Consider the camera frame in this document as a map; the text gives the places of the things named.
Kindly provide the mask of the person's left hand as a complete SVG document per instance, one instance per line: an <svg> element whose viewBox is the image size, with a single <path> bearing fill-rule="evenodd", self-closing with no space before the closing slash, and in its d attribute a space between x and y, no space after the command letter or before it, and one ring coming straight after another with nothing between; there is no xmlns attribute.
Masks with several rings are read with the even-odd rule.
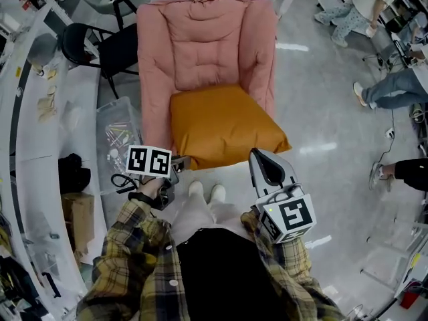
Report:
<svg viewBox="0 0 428 321"><path fill-rule="evenodd" d="M156 177L145 177L142 183L137 188L137 193L142 193L151 199L155 199L158 195L158 190L162 187L165 179Z"/></svg>

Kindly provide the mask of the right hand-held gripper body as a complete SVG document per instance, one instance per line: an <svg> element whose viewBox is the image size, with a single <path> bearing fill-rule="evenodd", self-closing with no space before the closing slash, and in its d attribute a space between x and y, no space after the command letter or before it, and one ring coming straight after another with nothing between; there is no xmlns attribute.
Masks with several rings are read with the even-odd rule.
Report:
<svg viewBox="0 0 428 321"><path fill-rule="evenodd" d="M272 192L263 188L256 193L257 218L272 243L299 238L317 224L311 196L303 192L301 184L291 181Z"/></svg>

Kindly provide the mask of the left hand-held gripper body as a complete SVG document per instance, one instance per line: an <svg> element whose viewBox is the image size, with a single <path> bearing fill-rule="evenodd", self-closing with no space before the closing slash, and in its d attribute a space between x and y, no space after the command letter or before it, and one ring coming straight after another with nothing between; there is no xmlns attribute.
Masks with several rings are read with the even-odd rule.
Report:
<svg viewBox="0 0 428 321"><path fill-rule="evenodd" d="M136 199L151 208L163 211L175 199L174 186L179 178L171 165L172 152L154 146L130 145L126 161L126 173L144 177L164 178L162 187L155 199L142 193L129 192L128 199Z"/></svg>

